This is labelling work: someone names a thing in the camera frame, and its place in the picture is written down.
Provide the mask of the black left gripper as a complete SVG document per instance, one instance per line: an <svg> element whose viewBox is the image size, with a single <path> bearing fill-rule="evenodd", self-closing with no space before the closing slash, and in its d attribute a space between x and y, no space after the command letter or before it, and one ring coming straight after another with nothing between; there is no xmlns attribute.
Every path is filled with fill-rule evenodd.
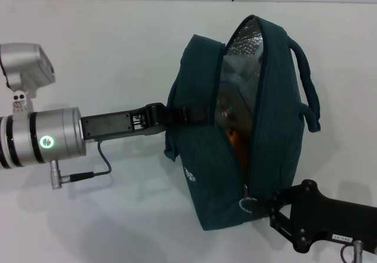
<svg viewBox="0 0 377 263"><path fill-rule="evenodd" d="M133 136L159 134L167 127L202 126L207 124L205 109L166 107L161 103L115 113L81 118L83 139L103 142Z"/></svg>

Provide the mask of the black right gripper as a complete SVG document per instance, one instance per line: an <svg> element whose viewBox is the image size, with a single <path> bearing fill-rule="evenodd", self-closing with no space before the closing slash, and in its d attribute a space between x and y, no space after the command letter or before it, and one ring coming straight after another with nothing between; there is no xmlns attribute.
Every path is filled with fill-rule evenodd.
<svg viewBox="0 0 377 263"><path fill-rule="evenodd" d="M323 195L318 184L309 179L290 188L270 194L254 193L258 206L253 216L269 218L275 229L298 253L307 253L317 241L352 245L363 243L363 249L376 252L376 208Z"/></svg>

